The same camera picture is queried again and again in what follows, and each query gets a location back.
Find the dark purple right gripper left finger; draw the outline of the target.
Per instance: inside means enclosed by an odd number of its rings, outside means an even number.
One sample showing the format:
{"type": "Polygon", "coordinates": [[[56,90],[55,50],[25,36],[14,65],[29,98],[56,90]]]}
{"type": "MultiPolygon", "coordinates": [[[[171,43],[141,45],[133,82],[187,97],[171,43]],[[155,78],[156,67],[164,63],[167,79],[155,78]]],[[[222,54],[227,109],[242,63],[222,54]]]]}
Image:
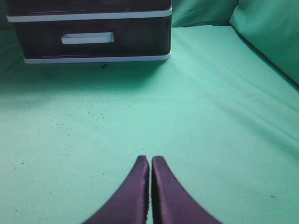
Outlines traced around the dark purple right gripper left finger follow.
{"type": "Polygon", "coordinates": [[[109,200],[85,224],[144,224],[149,210],[150,166],[137,157],[130,173],[109,200]]]}

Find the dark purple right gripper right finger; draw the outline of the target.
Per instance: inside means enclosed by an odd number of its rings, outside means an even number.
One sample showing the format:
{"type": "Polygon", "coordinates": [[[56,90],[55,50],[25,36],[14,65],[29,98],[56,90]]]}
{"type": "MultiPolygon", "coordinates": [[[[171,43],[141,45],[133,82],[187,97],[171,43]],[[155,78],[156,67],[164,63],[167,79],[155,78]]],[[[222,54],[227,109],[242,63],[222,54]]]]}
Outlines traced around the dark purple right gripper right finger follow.
{"type": "Polygon", "coordinates": [[[219,224],[184,189],[162,156],[152,158],[151,202],[155,224],[219,224]]]}

